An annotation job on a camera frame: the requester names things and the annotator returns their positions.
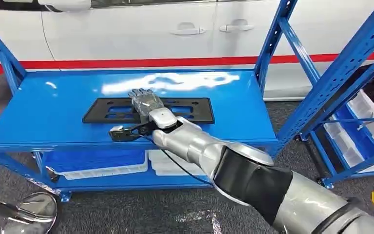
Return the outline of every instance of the gray carpet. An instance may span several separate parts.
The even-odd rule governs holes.
[[[9,98],[9,89],[0,77],[0,112]],[[297,105],[267,104],[275,129]],[[12,156],[36,168],[30,154]],[[300,142],[291,142],[277,157],[276,165],[311,179],[318,177]],[[0,166],[0,200],[15,203],[35,191],[40,188]],[[358,197],[363,209],[374,215],[370,201],[374,177],[339,182],[333,191]],[[53,233],[212,233],[218,224],[222,233],[275,233],[257,212],[226,201],[212,189],[74,193],[69,203],[61,204],[58,220]]]

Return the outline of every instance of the car side mirror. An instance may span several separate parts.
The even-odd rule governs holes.
[[[91,8],[91,0],[38,0],[41,5],[52,6],[59,11],[85,11]]]

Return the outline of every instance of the car body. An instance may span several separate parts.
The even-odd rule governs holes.
[[[0,7],[0,38],[27,69],[252,68],[279,2],[128,1],[71,12]],[[290,24],[322,73],[373,10],[374,0],[300,0]],[[283,36],[265,100],[302,99],[310,89]]]

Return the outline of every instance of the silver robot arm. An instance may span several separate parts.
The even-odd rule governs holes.
[[[306,177],[274,167],[267,153],[212,137],[167,108],[150,111],[149,119],[160,128],[152,133],[160,149],[195,163],[218,192],[254,207],[278,231],[374,234],[374,217]]]

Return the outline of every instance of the storage rack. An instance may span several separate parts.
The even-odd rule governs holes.
[[[177,87],[172,86],[173,83],[156,88],[162,97],[210,98],[216,122],[202,125],[202,128],[215,137],[264,147],[272,156],[301,132],[314,138],[313,130],[305,129],[316,126],[311,122],[318,119],[325,103],[374,50],[374,12],[320,76],[288,22],[295,4],[296,0],[280,1],[255,69],[27,72],[0,40],[0,62],[13,93],[0,116],[0,164],[59,195],[61,201],[68,201],[73,191],[207,186],[188,176],[156,176],[150,165],[146,172],[128,175],[70,181],[62,176],[58,181],[49,178],[44,160],[48,151],[154,149],[155,146],[144,139],[112,142],[108,130],[113,124],[86,125],[81,122],[96,98],[125,97],[130,89],[148,88],[150,78],[164,78],[161,82],[178,79]],[[275,134],[262,94],[267,67],[282,33],[313,88]],[[211,85],[196,85],[209,79],[213,82]],[[246,114],[252,119],[245,123],[245,131],[237,131],[243,127],[243,117],[231,113],[242,113],[243,108],[238,103],[243,100],[246,100]],[[33,152],[40,172],[12,159],[8,152]],[[374,164],[374,157],[350,170],[358,171],[364,164]],[[347,177],[348,174],[344,171],[338,175]],[[334,177],[324,179],[325,185],[334,181]]]
[[[269,29],[269,33],[256,63],[255,73],[256,77],[259,79],[261,89],[263,90],[269,60],[274,53],[281,34],[284,33],[293,51],[298,57],[303,70],[312,83],[313,88],[277,133],[279,143],[270,152],[271,154],[276,155],[289,141],[293,139],[295,135],[300,133],[301,139],[304,141],[306,141],[309,136],[312,138],[332,175],[329,178],[324,177],[321,179],[326,188],[332,188],[334,182],[348,177],[374,175],[374,172],[358,173],[363,169],[374,165],[374,154],[369,155],[369,157],[363,162],[353,167],[349,167],[342,155],[338,153],[339,158],[345,166],[345,170],[339,173],[336,172],[315,132],[326,122],[341,122],[342,125],[346,126],[352,122],[363,123],[370,120],[374,121],[374,118],[355,118],[355,115],[349,112],[348,107],[345,105],[346,102],[354,97],[355,94],[374,77],[374,64],[353,84],[348,86],[346,91],[344,91],[340,96],[339,94],[335,96],[336,92],[341,89],[348,78],[351,77],[363,61],[365,61],[374,51],[374,11],[348,42],[345,48],[340,52],[335,61],[329,66],[323,75],[320,76],[295,31],[288,22],[295,4],[296,0],[280,1],[279,8],[275,14],[273,23]],[[337,115],[342,116],[342,118],[328,120],[335,112]],[[366,131],[366,126],[363,127],[360,132],[350,132],[350,135],[356,139],[357,145],[364,144],[363,140],[361,140],[363,137],[357,136],[358,134],[367,134],[365,139],[365,143],[367,144],[365,147],[374,148],[374,141],[372,141],[372,136],[369,135],[369,131]],[[331,139],[330,141],[332,146],[336,147]]]

